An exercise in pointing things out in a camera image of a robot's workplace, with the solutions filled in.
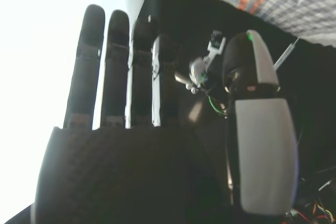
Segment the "red wire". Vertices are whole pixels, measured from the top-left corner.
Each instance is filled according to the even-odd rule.
[[[303,219],[305,219],[306,221],[310,222],[310,220],[306,216],[304,216],[302,213],[300,213],[298,210],[296,210],[296,212],[298,212],[298,214],[301,215],[301,217]]]
[[[323,218],[326,218],[326,219],[327,219],[327,217],[326,217],[325,215],[318,215],[318,216],[316,216],[316,218],[317,218],[317,219],[323,219]]]

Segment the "green light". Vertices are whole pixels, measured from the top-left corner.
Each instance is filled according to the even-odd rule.
[[[251,40],[251,41],[253,40],[253,37],[252,37],[251,34],[247,34],[247,37],[248,37],[249,40]]]

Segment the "plaid fabric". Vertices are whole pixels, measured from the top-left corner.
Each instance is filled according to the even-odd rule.
[[[311,43],[336,47],[336,0],[224,0]]]

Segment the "robotic hand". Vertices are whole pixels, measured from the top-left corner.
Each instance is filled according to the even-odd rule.
[[[276,98],[279,81],[270,53],[253,30],[233,37],[224,51],[223,45],[224,38],[214,55],[216,48],[210,42],[209,56],[191,63],[191,80],[184,78],[182,82],[178,73],[175,78],[210,97],[216,90],[213,98],[226,108],[232,205],[245,214],[284,215],[296,193],[298,153],[289,107],[285,99]],[[224,59],[218,81],[218,77],[211,78],[208,69],[219,56]]]

